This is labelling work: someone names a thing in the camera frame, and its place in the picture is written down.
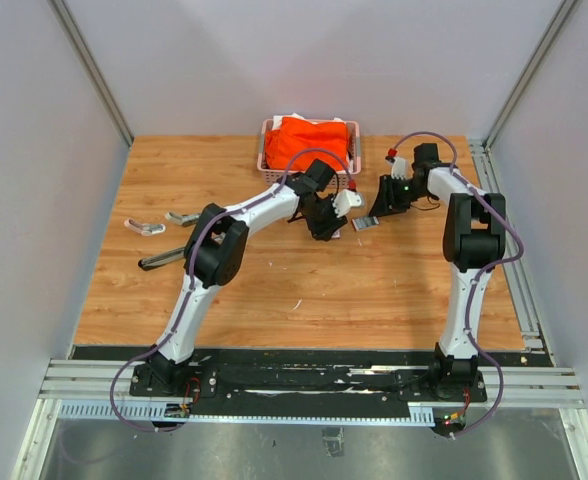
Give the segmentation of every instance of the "pink basket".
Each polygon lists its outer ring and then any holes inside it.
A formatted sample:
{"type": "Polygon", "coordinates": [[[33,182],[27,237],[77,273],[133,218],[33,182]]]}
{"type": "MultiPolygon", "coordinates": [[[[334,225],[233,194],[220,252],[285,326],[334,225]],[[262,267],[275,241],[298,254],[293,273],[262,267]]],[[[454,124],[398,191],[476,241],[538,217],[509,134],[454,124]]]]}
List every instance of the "pink basket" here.
{"type": "MultiPolygon", "coordinates": [[[[330,120],[314,120],[309,119],[312,122],[328,122],[330,120]]],[[[258,171],[261,172],[263,175],[263,180],[268,185],[273,184],[279,178],[283,176],[283,170],[271,170],[267,166],[267,160],[265,159],[265,134],[272,130],[272,124],[274,121],[271,118],[268,118],[263,122],[263,128],[261,129],[261,138],[259,141],[259,148],[258,148],[258,161],[256,162],[256,166],[258,167],[258,171]]],[[[347,129],[350,133],[349,145],[347,148],[350,160],[352,161],[352,165],[350,166],[350,173],[352,176],[356,176],[361,172],[361,136],[358,130],[358,123],[356,122],[345,122],[347,125],[347,129]]],[[[347,174],[339,173],[338,174],[338,185],[340,188],[347,188],[347,174]]],[[[330,187],[336,187],[336,177],[332,178],[332,181],[329,183],[330,187]]]]}

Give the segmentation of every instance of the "gray wall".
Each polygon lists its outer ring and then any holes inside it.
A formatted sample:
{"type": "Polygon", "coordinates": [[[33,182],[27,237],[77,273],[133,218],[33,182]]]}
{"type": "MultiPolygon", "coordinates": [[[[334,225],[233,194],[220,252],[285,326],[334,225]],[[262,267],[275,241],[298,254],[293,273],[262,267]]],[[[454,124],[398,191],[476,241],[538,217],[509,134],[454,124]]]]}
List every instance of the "gray wall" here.
{"type": "Polygon", "coordinates": [[[493,152],[552,346],[588,405],[588,0],[493,152]]]}
{"type": "Polygon", "coordinates": [[[559,0],[68,0],[133,132],[487,133],[559,0]]]}
{"type": "Polygon", "coordinates": [[[0,479],[62,356],[126,149],[44,0],[0,0],[0,479]]]}

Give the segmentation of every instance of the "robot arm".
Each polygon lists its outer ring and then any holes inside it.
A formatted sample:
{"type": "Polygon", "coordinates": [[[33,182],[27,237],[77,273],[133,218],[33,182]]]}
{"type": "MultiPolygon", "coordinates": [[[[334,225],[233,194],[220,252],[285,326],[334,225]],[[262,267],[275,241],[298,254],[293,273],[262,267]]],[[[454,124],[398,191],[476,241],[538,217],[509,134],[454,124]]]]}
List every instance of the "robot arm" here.
{"type": "Polygon", "coordinates": [[[345,215],[351,208],[365,205],[363,197],[352,190],[319,197],[318,192],[325,189],[333,176],[331,167],[315,160],[304,174],[288,176],[284,185],[274,184],[243,203],[226,208],[215,204],[205,207],[185,247],[183,285],[168,325],[158,340],[161,347],[148,361],[157,378],[166,385],[174,383],[172,371],[192,356],[196,334],[210,304],[239,271],[245,245],[254,233],[282,218],[301,215],[315,240],[328,241],[347,223],[345,215]],[[224,216],[208,229],[214,217],[223,212],[236,213],[224,216]],[[202,242],[196,251],[195,244],[200,238],[202,242]],[[192,279],[189,263],[194,255],[192,279]]]}
{"type": "MultiPolygon", "coordinates": [[[[414,149],[411,178],[406,176],[405,159],[388,160],[393,162],[392,172],[380,177],[379,193],[370,215],[403,213],[421,197],[440,200],[448,208],[443,254],[450,262],[452,274],[450,303],[445,330],[436,345],[431,381],[433,384],[443,380],[452,384],[470,384],[476,378],[478,352],[470,343],[468,333],[477,337],[483,296],[492,271],[476,277],[483,267],[503,257],[505,229],[472,195],[468,188],[471,184],[460,172],[457,169],[452,171],[449,164],[440,162],[436,144],[422,144],[414,149]],[[475,282],[476,291],[469,312],[466,312],[475,282]]],[[[502,195],[476,190],[505,217],[502,195]]]]}

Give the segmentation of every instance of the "wooden platform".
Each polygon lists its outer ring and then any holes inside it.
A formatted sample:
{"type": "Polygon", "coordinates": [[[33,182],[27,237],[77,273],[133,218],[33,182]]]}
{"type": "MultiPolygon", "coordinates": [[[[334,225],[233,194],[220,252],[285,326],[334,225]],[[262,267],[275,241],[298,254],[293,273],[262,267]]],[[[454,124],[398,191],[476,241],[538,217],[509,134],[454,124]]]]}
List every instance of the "wooden platform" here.
{"type": "MultiPolygon", "coordinates": [[[[452,137],[462,172],[476,181],[464,137],[452,137]]],[[[356,178],[368,205],[392,137],[363,140],[364,170],[356,178]]],[[[399,154],[412,158],[422,141],[399,154]]],[[[165,212],[200,212],[250,198],[266,188],[256,171],[256,137],[137,137],[118,192],[98,265],[82,312],[77,344],[151,344],[163,332],[180,290],[177,262],[143,272],[141,257],[182,246],[191,228],[164,220],[165,212]],[[141,237],[123,226],[132,217],[164,222],[167,231],[141,237]]],[[[451,156],[444,144],[441,157],[451,156]]],[[[429,207],[427,203],[418,204],[429,207]]],[[[354,216],[366,210],[354,211],[354,216]]],[[[376,228],[342,229],[329,243],[311,239],[304,222],[281,221],[248,244],[243,266],[210,309],[201,346],[431,349],[443,329],[450,272],[443,259],[446,208],[415,209],[381,219],[376,228]]],[[[490,282],[480,343],[522,349],[503,272],[490,282]]]]}

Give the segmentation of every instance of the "purple cable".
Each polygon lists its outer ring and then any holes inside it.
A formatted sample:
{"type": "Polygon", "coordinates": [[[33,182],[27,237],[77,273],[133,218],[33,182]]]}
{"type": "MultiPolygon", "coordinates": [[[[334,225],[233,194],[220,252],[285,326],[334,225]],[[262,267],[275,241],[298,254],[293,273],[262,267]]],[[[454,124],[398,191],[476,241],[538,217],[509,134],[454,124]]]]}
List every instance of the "purple cable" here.
{"type": "Polygon", "coordinates": [[[196,257],[197,257],[198,250],[201,248],[203,241],[209,235],[211,228],[216,224],[216,222],[220,221],[222,218],[229,217],[231,215],[236,215],[237,213],[241,213],[243,210],[248,210],[250,208],[253,208],[253,207],[263,203],[264,201],[266,201],[270,198],[273,198],[273,195],[280,192],[283,189],[283,187],[285,186],[285,181],[287,180],[287,175],[290,171],[290,168],[292,167],[292,164],[301,155],[304,155],[306,153],[312,153],[312,152],[325,153],[325,154],[333,157],[345,169],[345,173],[347,174],[347,178],[350,181],[352,180],[352,175],[350,174],[347,163],[345,163],[345,160],[341,159],[334,152],[332,152],[330,150],[326,150],[324,148],[306,148],[306,149],[298,152],[296,155],[294,155],[290,159],[290,161],[287,163],[287,166],[285,167],[285,170],[283,171],[283,177],[281,178],[281,182],[279,183],[279,186],[276,187],[276,189],[274,190],[273,193],[267,193],[267,194],[263,195],[262,197],[257,198],[256,200],[254,200],[253,202],[251,202],[250,204],[246,205],[243,208],[221,212],[218,215],[216,215],[214,218],[212,218],[212,220],[210,220],[205,225],[205,228],[203,229],[203,231],[196,238],[196,242],[194,243],[194,247],[193,247],[192,253],[190,255],[190,263],[189,263],[189,268],[188,268],[188,273],[189,273],[189,277],[190,277],[190,289],[188,290],[187,294],[183,298],[183,302],[181,302],[181,307],[179,309],[178,315],[176,316],[176,320],[174,320],[174,323],[172,324],[170,332],[165,336],[165,338],[163,338],[163,340],[158,342],[158,345],[155,345],[147,352],[136,355],[135,357],[132,357],[127,362],[125,362],[125,364],[123,364],[123,366],[121,368],[119,368],[119,370],[116,372],[116,375],[114,375],[114,378],[112,379],[112,383],[110,385],[110,395],[109,395],[110,396],[110,405],[112,407],[112,411],[114,412],[114,415],[116,415],[116,417],[121,422],[123,422],[125,425],[132,427],[135,430],[138,430],[139,432],[146,432],[146,433],[173,432],[175,430],[178,430],[179,428],[181,428],[184,425],[184,423],[181,423],[175,427],[148,428],[148,427],[142,427],[142,426],[137,425],[133,422],[130,422],[123,415],[121,415],[121,412],[118,411],[118,408],[116,406],[116,401],[114,399],[114,390],[116,389],[116,382],[118,381],[120,376],[123,374],[123,372],[127,369],[127,367],[132,365],[134,362],[140,362],[142,360],[145,360],[146,358],[148,358],[148,357],[152,356],[153,354],[155,354],[156,352],[158,352],[161,349],[161,347],[163,347],[163,345],[165,345],[167,342],[170,341],[170,338],[172,337],[172,335],[174,335],[176,333],[178,326],[181,323],[183,313],[185,312],[185,309],[187,308],[187,302],[189,301],[190,296],[192,295],[192,292],[194,291],[194,286],[196,283],[196,277],[194,276],[194,267],[196,264],[196,257]]]}
{"type": "Polygon", "coordinates": [[[472,311],[472,301],[474,299],[474,294],[476,293],[476,286],[478,285],[478,282],[484,273],[492,270],[494,267],[497,267],[498,265],[515,262],[518,259],[520,259],[523,256],[523,253],[525,252],[525,246],[523,245],[523,240],[521,240],[521,237],[519,237],[518,233],[516,233],[516,230],[514,230],[514,228],[503,217],[501,217],[501,215],[494,208],[492,208],[492,206],[489,203],[485,201],[481,194],[478,193],[478,190],[473,185],[471,185],[464,176],[462,176],[456,171],[456,160],[458,159],[458,152],[456,151],[456,147],[454,146],[454,144],[448,138],[438,133],[429,131],[414,132],[402,137],[398,142],[396,142],[393,148],[396,149],[408,138],[417,137],[419,135],[429,135],[432,137],[439,138],[443,140],[445,143],[447,143],[447,145],[452,149],[453,153],[452,162],[450,164],[450,173],[452,174],[452,176],[456,178],[459,182],[461,182],[463,185],[465,185],[465,188],[467,188],[467,190],[474,196],[478,203],[481,204],[485,211],[488,212],[492,217],[494,217],[501,224],[501,226],[509,232],[512,238],[514,238],[516,245],[518,246],[518,252],[516,253],[516,255],[508,258],[501,258],[484,266],[476,273],[476,275],[472,279],[470,295],[467,298],[467,304],[465,305],[465,329],[468,331],[467,338],[470,340],[470,343],[476,349],[478,354],[485,358],[485,360],[487,360],[494,368],[496,368],[496,372],[498,373],[498,393],[496,394],[496,400],[494,400],[494,404],[485,413],[485,415],[483,415],[479,420],[474,422],[469,427],[466,427],[464,430],[461,430],[460,432],[455,434],[454,436],[457,438],[461,435],[464,435],[465,433],[469,433],[475,430],[483,422],[485,422],[492,415],[494,415],[494,413],[496,413],[496,410],[498,409],[498,406],[503,398],[503,390],[505,389],[505,380],[503,378],[503,369],[501,368],[501,365],[496,360],[494,360],[489,353],[483,350],[483,348],[476,342],[476,339],[474,338],[474,335],[472,335],[471,332],[470,314],[472,311]]]}

